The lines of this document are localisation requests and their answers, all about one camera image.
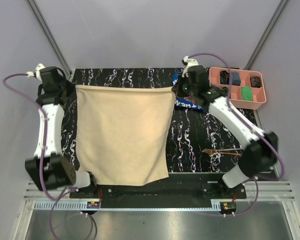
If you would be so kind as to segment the beige cloth napkin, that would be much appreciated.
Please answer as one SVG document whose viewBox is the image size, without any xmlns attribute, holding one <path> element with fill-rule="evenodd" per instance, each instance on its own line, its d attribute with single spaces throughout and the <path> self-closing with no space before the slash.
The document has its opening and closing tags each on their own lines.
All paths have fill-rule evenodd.
<svg viewBox="0 0 300 240">
<path fill-rule="evenodd" d="M 99 185 L 144 186 L 169 176 L 171 87 L 77 85 L 76 155 Z"/>
</svg>

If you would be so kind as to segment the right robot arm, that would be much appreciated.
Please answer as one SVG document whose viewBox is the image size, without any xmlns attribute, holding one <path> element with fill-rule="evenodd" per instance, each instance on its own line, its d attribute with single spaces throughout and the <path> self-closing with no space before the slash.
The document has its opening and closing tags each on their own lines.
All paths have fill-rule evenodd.
<svg viewBox="0 0 300 240">
<path fill-rule="evenodd" d="M 266 133 L 238 111 L 225 93 L 209 83 L 206 69 L 199 64 L 185 67 L 172 88 L 177 97 L 190 97 L 194 104 L 217 118 L 234 135 L 243 149 L 237 165 L 222 176 L 218 195 L 229 198 L 235 187 L 278 161 L 278 136 Z"/>
</svg>

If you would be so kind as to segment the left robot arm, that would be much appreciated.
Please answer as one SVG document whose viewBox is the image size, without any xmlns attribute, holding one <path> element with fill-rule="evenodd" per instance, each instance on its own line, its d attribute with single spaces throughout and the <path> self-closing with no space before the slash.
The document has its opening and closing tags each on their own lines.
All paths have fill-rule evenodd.
<svg viewBox="0 0 300 240">
<path fill-rule="evenodd" d="M 73 187 L 87 198 L 98 193 L 91 172 L 79 172 L 62 153 L 62 121 L 68 97 L 75 85 L 65 73 L 56 66 L 39 63 L 30 77 L 41 81 L 37 99 L 39 113 L 39 132 L 33 158 L 25 161 L 25 170 L 37 188 L 44 192 L 61 187 Z"/>
</svg>

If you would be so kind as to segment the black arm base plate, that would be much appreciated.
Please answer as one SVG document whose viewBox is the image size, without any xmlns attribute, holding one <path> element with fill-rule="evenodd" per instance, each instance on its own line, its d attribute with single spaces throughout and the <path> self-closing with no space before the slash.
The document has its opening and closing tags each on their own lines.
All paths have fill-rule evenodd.
<svg viewBox="0 0 300 240">
<path fill-rule="evenodd" d="M 211 208 L 212 200 L 245 200 L 245 187 L 227 188 L 222 173 L 171 173 L 144 186 L 92 185 L 71 193 L 73 200 L 101 198 L 102 209 Z"/>
</svg>

